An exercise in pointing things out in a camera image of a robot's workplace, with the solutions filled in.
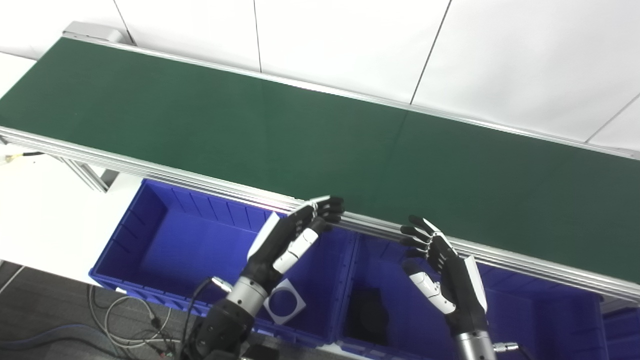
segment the gray cable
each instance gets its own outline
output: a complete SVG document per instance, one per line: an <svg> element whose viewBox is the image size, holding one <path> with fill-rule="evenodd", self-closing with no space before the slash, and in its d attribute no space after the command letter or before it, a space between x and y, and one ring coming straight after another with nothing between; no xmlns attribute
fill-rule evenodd
<svg viewBox="0 0 640 360"><path fill-rule="evenodd" d="M0 294L2 294L2 292L4 291L4 289L6 289L7 286L9 286L9 284L11 284L11 282L16 278L16 276L18 276L22 271L24 270L24 266L20 267L18 269L18 271L15 272L15 274L13 274L9 280L3 285L2 288L0 288Z"/></svg>
<svg viewBox="0 0 640 360"><path fill-rule="evenodd" d="M107 335L107 337L109 338L109 340L111 340L112 344L114 344L115 346L121 347L121 348L136 348L136 347L142 347L144 345L146 345L146 343L156 343L156 342L164 342L164 339L156 339L156 337L164 330L164 328L166 327L166 324L169 322L169 317L171 316L171 308L169 308L169 312L166 315L166 319L164 319L164 323L162 325L162 327L160 327L160 329L158 330L158 332L151 337L150 339L127 339L127 338L123 338L121 336L117 336L114 334L111 334L109 332L109 329L107 327L107 321L109 318L109 314L111 312L111 310L113 309L113 307L118 304L120 301L124 301L126 299L136 299L140 302L142 302L145 307L147 307L147 310L149 311L149 316L153 317L153 312L151 311L151 308L149 307L149 305L147 304L147 302L145 302L144 300L138 299L136 297L130 297L130 296L124 296L121 297L119 299L116 299L110 306L109 309L107 310L107 314L105 316L105 323L104 325L98 320L98 316L95 314L95 310L93 308L93 303L92 303L92 295L93 295L93 291L94 291L94 287L90 286L89 287L89 296L88 296L88 302L89 302L89 311L91 312L91 316L93 318L93 321L96 323L96 325L98 325L98 327L104 332L104 334ZM171 341L171 342L180 342L179 340L175 340L175 339L168 339L167 341Z"/></svg>

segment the green conveyor belt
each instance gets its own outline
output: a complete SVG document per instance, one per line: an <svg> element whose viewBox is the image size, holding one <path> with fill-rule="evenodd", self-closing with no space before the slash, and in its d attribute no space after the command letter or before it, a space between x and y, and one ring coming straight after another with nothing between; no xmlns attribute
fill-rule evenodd
<svg viewBox="0 0 640 360"><path fill-rule="evenodd" d="M66 38L0 126L640 281L640 161Z"/></svg>

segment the conveyor belt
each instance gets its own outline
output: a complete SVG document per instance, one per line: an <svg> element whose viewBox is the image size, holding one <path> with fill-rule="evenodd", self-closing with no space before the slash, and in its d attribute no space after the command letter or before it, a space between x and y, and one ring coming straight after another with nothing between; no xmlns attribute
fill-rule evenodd
<svg viewBox="0 0 640 360"><path fill-rule="evenodd" d="M424 215L485 263L640 300L640 162L447 117L62 38L0 101L0 135L271 209L339 194L345 226L388 238Z"/></svg>

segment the metal support leg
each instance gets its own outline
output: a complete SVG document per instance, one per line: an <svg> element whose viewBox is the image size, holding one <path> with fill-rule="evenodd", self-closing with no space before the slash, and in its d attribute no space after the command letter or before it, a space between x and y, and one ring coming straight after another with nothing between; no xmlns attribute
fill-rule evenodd
<svg viewBox="0 0 640 360"><path fill-rule="evenodd" d="M78 161L62 158L59 156L55 156L55 158L68 166L71 171L75 172L76 175L78 175L78 177L82 179L85 184L87 184L87 186L98 192L106 193L109 190L111 183L118 174L115 171L107 170L101 177L98 176L98 174L96 174L95 171L93 171L93 169L85 163L80 163Z"/></svg>

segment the black cable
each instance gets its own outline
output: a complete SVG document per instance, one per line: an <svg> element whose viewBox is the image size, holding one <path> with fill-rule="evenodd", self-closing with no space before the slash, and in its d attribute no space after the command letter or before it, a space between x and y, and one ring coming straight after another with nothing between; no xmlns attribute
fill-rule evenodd
<svg viewBox="0 0 640 360"><path fill-rule="evenodd" d="M90 348L93 348L94 350L98 350L99 352L102 352L103 354L106 354L108 356L111 356L114 359L118 359L118 360L130 360L127 357L121 357L119 355L116 355L108 350L105 350L97 345L94 345L93 343L91 343L90 341L84 340L84 339L80 339L80 338L73 338L70 336L64 337L64 338L58 338L58 339L53 339L53 340L49 340L49 341L43 341L41 343L37 343L36 345L30 345L30 346L26 346L26 347L22 347L22 348L7 348L7 347L3 347L2 345L0 345L0 350L5 350L5 351L27 351L27 350L33 350L35 348L40 348L40 347L45 347L47 345L51 345L53 343L57 343L60 341L77 341L79 343L82 343Z"/></svg>
<svg viewBox="0 0 640 360"><path fill-rule="evenodd" d="M207 285L209 285L211 283L211 279L210 278L206 278L204 279L200 285L198 285L198 287L196 288L196 291L193 292L193 296L191 297L191 300L189 301L189 306L187 306L187 318L184 321L184 328L182 330L182 337L180 338L180 344L182 344L182 349L180 350L180 356L182 355L182 353L184 353L184 349L187 347L187 327L189 326L189 317L191 317L191 310L193 309L193 304L196 301L196 298L198 297L198 295L202 292L202 290L204 290L204 288L207 287Z"/></svg>
<svg viewBox="0 0 640 360"><path fill-rule="evenodd" d="M88 298L88 297L89 297L89 293L90 293L90 291L89 291L90 287L91 287L91 285L87 285L87 292L86 292L86 294L87 294L87 301L92 301L92 302L93 302L93 306L95 306L96 308L98 308L98 309L100 309L100 310L107 310L107 309L109 309L109 306L108 306L108 305L107 305L107 306L101 306L101 305L98 305L98 301L97 301L97 300L96 300L96 298L95 298L95 293L96 293L96 291L95 291L95 290L94 290L94 291L93 291L93 293L91 294L91 295L92 295L92 296L91 296L91 300L89 300L89 298Z"/></svg>
<svg viewBox="0 0 640 360"><path fill-rule="evenodd" d="M533 355L531 355L531 353L525 347L523 347L522 344L518 344L518 350L526 360L535 360L533 358Z"/></svg>

